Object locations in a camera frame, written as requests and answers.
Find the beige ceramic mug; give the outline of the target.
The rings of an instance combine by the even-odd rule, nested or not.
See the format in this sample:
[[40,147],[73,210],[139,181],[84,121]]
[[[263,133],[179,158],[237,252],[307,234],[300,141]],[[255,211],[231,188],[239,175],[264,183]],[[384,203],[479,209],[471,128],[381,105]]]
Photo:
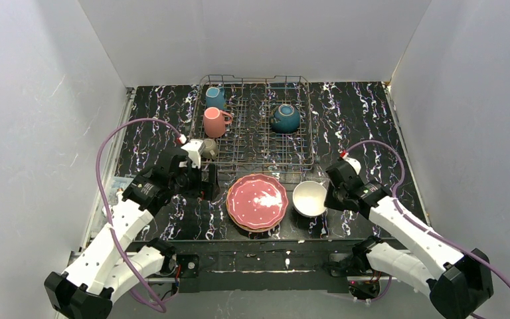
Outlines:
[[201,156],[207,160],[216,160],[219,153],[218,144],[212,138],[206,138],[203,140],[204,150],[201,153]]

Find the white ceramic bowl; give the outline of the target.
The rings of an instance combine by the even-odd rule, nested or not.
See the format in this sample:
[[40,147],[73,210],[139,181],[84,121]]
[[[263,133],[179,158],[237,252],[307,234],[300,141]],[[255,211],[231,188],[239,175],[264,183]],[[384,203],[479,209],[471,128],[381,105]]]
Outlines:
[[316,181],[303,181],[299,183],[292,193],[295,210],[304,217],[317,217],[324,214],[327,195],[326,188]]

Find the pink polka dot plate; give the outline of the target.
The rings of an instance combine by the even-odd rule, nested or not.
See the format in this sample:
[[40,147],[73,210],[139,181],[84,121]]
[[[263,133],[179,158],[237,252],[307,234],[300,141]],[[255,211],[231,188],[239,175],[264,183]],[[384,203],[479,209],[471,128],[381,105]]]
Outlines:
[[241,177],[228,189],[226,209],[242,229],[261,233],[273,229],[289,205],[285,187],[275,177],[261,173]]

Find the pink ceramic mug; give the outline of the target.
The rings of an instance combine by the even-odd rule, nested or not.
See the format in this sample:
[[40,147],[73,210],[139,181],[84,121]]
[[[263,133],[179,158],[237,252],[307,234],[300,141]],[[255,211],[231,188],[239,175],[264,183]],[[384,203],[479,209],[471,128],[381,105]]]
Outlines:
[[232,114],[216,107],[209,107],[203,114],[203,126],[205,134],[209,138],[220,138],[226,132],[226,126],[233,121]]

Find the metal wire dish rack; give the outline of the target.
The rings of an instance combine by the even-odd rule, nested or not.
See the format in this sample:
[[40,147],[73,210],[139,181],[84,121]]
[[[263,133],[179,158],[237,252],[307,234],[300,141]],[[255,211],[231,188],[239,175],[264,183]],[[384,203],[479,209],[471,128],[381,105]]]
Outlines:
[[[201,78],[191,116],[189,136],[207,137],[203,113],[207,108],[206,92],[210,87],[222,89],[225,111],[233,121],[225,134],[216,139],[218,157],[213,161],[222,172],[302,174],[312,170],[315,162],[315,137],[307,79],[300,75],[266,78],[209,74]],[[270,119],[282,104],[293,106],[300,115],[299,128],[291,134],[272,131]]]

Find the blue ceramic mug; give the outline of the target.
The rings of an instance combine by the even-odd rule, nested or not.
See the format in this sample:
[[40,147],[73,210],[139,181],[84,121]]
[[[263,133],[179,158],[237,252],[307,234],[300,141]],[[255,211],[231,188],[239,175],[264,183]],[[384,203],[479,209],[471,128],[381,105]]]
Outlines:
[[225,110],[226,98],[224,95],[224,88],[219,86],[208,87],[205,92],[205,102],[207,108]]

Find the brown beige bowl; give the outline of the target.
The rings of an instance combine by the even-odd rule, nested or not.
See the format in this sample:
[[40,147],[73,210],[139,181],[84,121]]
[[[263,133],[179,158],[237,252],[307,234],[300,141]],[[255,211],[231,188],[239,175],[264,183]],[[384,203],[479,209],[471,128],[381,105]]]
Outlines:
[[278,134],[292,134],[299,129],[300,112],[291,104],[281,104],[272,110],[271,130]]

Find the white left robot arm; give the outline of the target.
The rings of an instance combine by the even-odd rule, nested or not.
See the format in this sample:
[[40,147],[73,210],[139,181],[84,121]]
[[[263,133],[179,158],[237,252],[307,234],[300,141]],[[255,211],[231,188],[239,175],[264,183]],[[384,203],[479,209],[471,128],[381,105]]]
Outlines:
[[201,148],[169,148],[157,164],[141,170],[106,208],[107,222],[62,273],[51,272],[44,287],[51,306],[67,318],[107,318],[114,303],[174,258],[175,249],[152,240],[128,257],[126,249],[174,196],[213,200],[220,193],[215,164],[201,164]]

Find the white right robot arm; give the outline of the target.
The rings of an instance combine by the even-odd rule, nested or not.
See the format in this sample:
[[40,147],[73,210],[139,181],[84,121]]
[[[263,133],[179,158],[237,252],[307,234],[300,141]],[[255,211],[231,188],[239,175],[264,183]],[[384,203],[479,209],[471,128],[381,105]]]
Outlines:
[[342,265],[353,272],[376,270],[397,277],[426,295],[444,318],[471,316],[494,293],[489,259],[479,249],[462,253],[437,239],[377,181],[359,176],[358,161],[339,159],[326,169],[329,185],[324,205],[360,213],[403,244],[404,253],[370,236],[352,248]]

